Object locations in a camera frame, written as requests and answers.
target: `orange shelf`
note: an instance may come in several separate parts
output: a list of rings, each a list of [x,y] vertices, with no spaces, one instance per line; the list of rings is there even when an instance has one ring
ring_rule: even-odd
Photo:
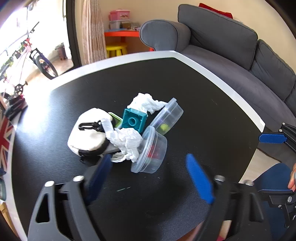
[[[140,37],[140,31],[121,30],[105,32],[105,37]]]

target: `metal screw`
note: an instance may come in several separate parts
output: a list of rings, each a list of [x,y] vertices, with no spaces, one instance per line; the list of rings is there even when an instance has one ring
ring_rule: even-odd
[[[244,184],[246,184],[247,186],[254,186],[254,183],[251,180],[245,180]]]
[[[84,179],[84,176],[82,175],[79,175],[79,176],[76,176],[76,177],[73,177],[73,181],[74,182],[80,182]]]
[[[54,181],[48,181],[44,184],[44,186],[46,186],[46,187],[51,187],[53,185],[54,185]]]
[[[221,175],[216,175],[216,176],[214,177],[214,179],[215,179],[216,181],[220,181],[220,182],[224,182],[224,181],[225,181],[225,177],[223,177],[223,176],[221,176]]]

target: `gray sofa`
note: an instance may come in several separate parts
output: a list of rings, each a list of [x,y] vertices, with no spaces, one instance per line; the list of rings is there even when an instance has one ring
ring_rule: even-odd
[[[282,122],[296,126],[296,75],[257,33],[213,11],[182,4],[178,22],[151,20],[140,38],[158,50],[175,50],[201,64],[241,95],[265,122],[265,132]],[[259,149],[292,167],[296,155],[285,144]]]

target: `crumpled paper towel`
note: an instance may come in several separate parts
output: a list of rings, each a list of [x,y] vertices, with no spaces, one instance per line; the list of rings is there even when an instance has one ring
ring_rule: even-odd
[[[142,136],[134,128],[113,129],[111,121],[106,118],[102,118],[101,123],[106,138],[121,151],[121,153],[114,154],[111,161],[131,160],[136,162],[139,157],[138,146],[143,140]]]
[[[167,103],[164,101],[158,101],[158,100],[152,99],[152,96],[150,94],[139,93],[133,99],[130,105],[127,106],[127,108],[139,110],[144,113],[147,113],[147,111],[149,111],[150,114],[153,114],[156,110],[160,110],[166,104]]]

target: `person's hand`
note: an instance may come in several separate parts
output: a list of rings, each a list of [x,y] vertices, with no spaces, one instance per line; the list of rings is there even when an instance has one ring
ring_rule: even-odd
[[[294,180],[294,173],[296,172],[296,163],[294,164],[293,166],[293,170],[290,174],[290,181],[289,181],[289,184],[288,184],[288,188],[293,190],[293,192],[295,192],[296,190],[296,184],[295,184],[295,180]]]

